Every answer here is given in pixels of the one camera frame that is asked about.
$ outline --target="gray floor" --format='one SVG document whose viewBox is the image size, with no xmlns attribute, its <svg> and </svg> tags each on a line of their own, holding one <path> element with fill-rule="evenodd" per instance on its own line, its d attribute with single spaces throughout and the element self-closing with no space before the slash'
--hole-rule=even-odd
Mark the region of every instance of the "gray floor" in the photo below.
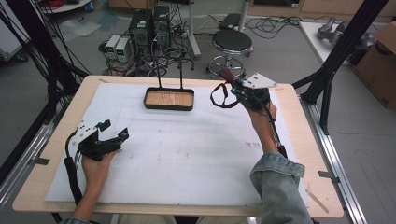
<svg viewBox="0 0 396 224">
<path fill-rule="evenodd" d="M 93 13 L 74 10 L 58 16 L 66 20 L 92 21 L 102 27 L 88 37 L 78 37 L 67 46 L 93 73 L 106 69 L 106 60 L 98 46 L 112 34 L 124 33 L 129 26 L 130 15 L 109 13 L 99 7 Z M 195 20 L 197 33 L 216 31 L 217 24 L 207 16 Z M 246 29 L 253 40 L 254 52 L 250 57 L 240 56 L 247 75 L 259 72 L 277 82 L 293 83 L 320 68 L 320 61 L 309 45 L 303 32 L 286 26 L 272 39 L 263 39 Z M 207 63 L 219 52 L 210 46 L 209 35 L 197 35 L 202 57 L 195 61 L 192 72 L 185 66 L 185 78 L 210 79 L 206 73 Z M 169 70 L 165 77 L 177 77 Z M 3 163 L 12 149 L 32 124 L 46 103 L 46 82 L 31 61 L 12 60 L 0 67 L 0 162 Z M 297 90 L 304 92 L 306 87 Z M 352 67 L 342 66 L 333 81 L 329 116 L 329 131 L 346 175 L 361 205 L 368 223 L 396 223 L 396 109 L 384 108 L 355 77 Z M 15 193 L 0 211 L 0 223 L 53 223 L 50 214 L 19 213 L 12 210 Z M 99 216 L 98 221 L 108 223 L 109 216 Z M 320 223 L 350 223 L 347 215 L 342 218 L 319 218 Z"/>
</svg>

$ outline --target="wooden table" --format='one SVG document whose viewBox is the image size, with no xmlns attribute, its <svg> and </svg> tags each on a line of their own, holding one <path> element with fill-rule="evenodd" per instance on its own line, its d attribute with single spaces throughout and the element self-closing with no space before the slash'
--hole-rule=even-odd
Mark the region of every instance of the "wooden table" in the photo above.
<svg viewBox="0 0 396 224">
<path fill-rule="evenodd" d="M 156 78 L 147 77 L 86 77 L 78 92 L 67 108 L 62 120 L 54 131 L 51 139 L 41 154 L 41 158 L 49 159 L 47 165 L 36 165 L 28 176 L 21 191 L 14 201 L 13 208 L 17 211 L 35 212 L 71 212 L 73 203 L 53 203 L 44 199 L 55 176 L 61 157 L 64 154 L 64 143 L 67 136 L 79 125 L 97 87 L 101 83 L 131 83 L 158 85 Z M 184 79 L 183 84 L 190 87 L 216 87 L 220 81 Z M 179 80 L 163 78 L 163 85 L 178 85 Z M 308 212 L 311 217 L 341 217 L 344 214 L 332 181 L 320 177 L 318 171 L 327 172 L 321 158 L 318 145 L 309 127 L 300 101 L 294 88 L 289 84 L 279 84 L 273 88 L 290 135 L 296 159 L 305 166 L 304 184 L 311 201 Z M 262 208 L 259 206 L 202 206 L 202 205 L 159 205 L 159 204 L 127 204 L 100 203 L 95 212 L 99 213 L 133 213 L 159 215 L 194 215 L 194 216 L 247 216 L 259 217 Z"/>
</svg>

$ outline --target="denim sleeve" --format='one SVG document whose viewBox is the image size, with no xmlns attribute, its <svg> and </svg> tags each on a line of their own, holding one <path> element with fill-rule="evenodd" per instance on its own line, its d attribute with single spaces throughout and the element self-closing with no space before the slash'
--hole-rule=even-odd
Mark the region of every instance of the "denim sleeve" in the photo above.
<svg viewBox="0 0 396 224">
<path fill-rule="evenodd" d="M 262 223 L 312 224 L 298 191 L 304 166 L 280 153 L 264 154 L 253 167 L 250 180 L 262 198 Z"/>
<path fill-rule="evenodd" d="M 67 219 L 63 220 L 60 224 L 90 224 L 85 220 L 76 218 L 76 217 L 68 217 Z"/>
</svg>

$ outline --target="chair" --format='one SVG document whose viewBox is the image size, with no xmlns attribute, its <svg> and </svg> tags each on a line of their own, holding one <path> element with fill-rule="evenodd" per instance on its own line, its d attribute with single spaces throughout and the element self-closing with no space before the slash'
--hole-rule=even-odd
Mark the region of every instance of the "chair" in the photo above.
<svg viewBox="0 0 396 224">
<path fill-rule="evenodd" d="M 212 74 L 212 79 L 218 76 L 223 68 L 229 68 L 235 77 L 245 77 L 244 65 L 233 55 L 249 55 L 252 45 L 250 37 L 235 30 L 221 30 L 213 35 L 212 44 L 216 49 L 225 53 L 225 56 L 217 56 L 208 64 L 206 72 Z"/>
</svg>

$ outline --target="box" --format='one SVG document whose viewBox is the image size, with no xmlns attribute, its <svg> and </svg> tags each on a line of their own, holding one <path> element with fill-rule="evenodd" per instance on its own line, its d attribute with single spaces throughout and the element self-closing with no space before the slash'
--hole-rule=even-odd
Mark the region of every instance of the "box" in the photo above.
<svg viewBox="0 0 396 224">
<path fill-rule="evenodd" d="M 137 8 L 153 9 L 158 0 L 109 0 L 108 5 L 123 12 L 134 12 Z"/>
<path fill-rule="evenodd" d="M 375 45 L 354 73 L 384 107 L 396 108 L 396 21 L 378 31 L 375 38 Z"/>
</svg>

